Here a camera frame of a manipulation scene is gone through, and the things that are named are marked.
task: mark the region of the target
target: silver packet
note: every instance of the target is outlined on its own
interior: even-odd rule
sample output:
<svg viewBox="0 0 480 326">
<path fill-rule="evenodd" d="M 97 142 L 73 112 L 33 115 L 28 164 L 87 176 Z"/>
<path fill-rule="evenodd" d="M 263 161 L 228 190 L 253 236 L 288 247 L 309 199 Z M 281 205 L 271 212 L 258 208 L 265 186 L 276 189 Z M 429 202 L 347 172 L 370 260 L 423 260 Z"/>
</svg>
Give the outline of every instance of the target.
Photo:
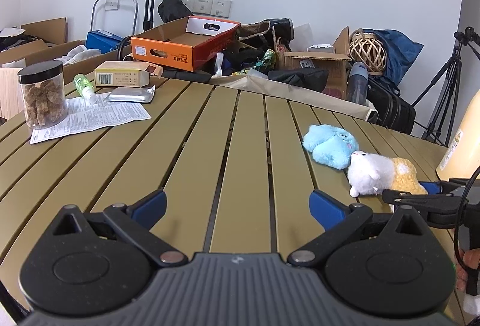
<svg viewBox="0 0 480 326">
<path fill-rule="evenodd" d="M 154 93 L 155 85 L 144 88 L 118 87 L 110 92 L 104 100 L 106 102 L 150 103 Z"/>
</svg>

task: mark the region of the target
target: gray water bottle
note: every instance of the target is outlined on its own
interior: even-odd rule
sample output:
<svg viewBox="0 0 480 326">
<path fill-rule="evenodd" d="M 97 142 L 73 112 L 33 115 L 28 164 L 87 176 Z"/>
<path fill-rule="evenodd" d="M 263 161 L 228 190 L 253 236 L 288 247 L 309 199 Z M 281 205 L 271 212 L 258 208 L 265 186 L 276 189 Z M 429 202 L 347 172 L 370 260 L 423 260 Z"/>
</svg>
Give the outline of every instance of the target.
<svg viewBox="0 0 480 326">
<path fill-rule="evenodd" d="M 346 91 L 349 102 L 365 105 L 368 91 L 368 72 L 363 62 L 353 64 Z"/>
</svg>

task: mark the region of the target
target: wall outlet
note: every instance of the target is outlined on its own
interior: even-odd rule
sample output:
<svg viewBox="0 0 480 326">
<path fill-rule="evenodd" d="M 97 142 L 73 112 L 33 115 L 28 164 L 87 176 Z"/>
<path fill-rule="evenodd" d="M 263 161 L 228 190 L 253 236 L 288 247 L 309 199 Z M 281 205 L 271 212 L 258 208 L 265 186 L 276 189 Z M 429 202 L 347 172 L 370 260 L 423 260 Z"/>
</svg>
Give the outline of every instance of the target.
<svg viewBox="0 0 480 326">
<path fill-rule="evenodd" d="M 193 13 L 210 15 L 212 11 L 213 0 L 195 0 L 193 4 Z"/>
<path fill-rule="evenodd" d="M 186 6 L 190 11 L 193 12 L 195 0 L 181 0 L 184 6 Z"/>
<path fill-rule="evenodd" d="M 119 8 L 118 2 L 119 2 L 119 0 L 106 0 L 105 1 L 105 11 L 108 11 L 108 10 L 111 10 L 111 9 L 118 9 Z"/>
<path fill-rule="evenodd" d="M 210 13 L 210 15 L 228 18 L 230 16 L 231 6 L 231 0 L 213 0 L 212 12 Z"/>
</svg>

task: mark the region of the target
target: green bottle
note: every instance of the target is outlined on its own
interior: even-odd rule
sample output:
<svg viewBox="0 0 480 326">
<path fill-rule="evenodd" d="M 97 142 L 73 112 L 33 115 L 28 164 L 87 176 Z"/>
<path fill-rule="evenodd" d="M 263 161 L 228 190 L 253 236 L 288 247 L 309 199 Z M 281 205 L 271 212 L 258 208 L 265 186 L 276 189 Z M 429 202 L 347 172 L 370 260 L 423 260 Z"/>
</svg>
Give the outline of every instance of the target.
<svg viewBox="0 0 480 326">
<path fill-rule="evenodd" d="M 88 81 L 83 74 L 76 75 L 73 80 L 78 93 L 88 104 L 95 104 L 98 102 L 98 97 L 95 95 L 92 83 Z"/>
</svg>

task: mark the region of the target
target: white and yellow plush toy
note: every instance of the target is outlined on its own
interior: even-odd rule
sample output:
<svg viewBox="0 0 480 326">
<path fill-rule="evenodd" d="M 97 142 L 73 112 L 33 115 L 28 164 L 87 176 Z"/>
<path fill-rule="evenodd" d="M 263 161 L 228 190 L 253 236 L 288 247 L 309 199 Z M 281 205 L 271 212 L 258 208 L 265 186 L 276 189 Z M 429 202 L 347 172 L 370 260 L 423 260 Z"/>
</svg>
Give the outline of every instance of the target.
<svg viewBox="0 0 480 326">
<path fill-rule="evenodd" d="M 404 158 L 354 151 L 348 169 L 350 196 L 381 194 L 384 189 L 427 194 L 417 180 L 415 166 Z"/>
</svg>

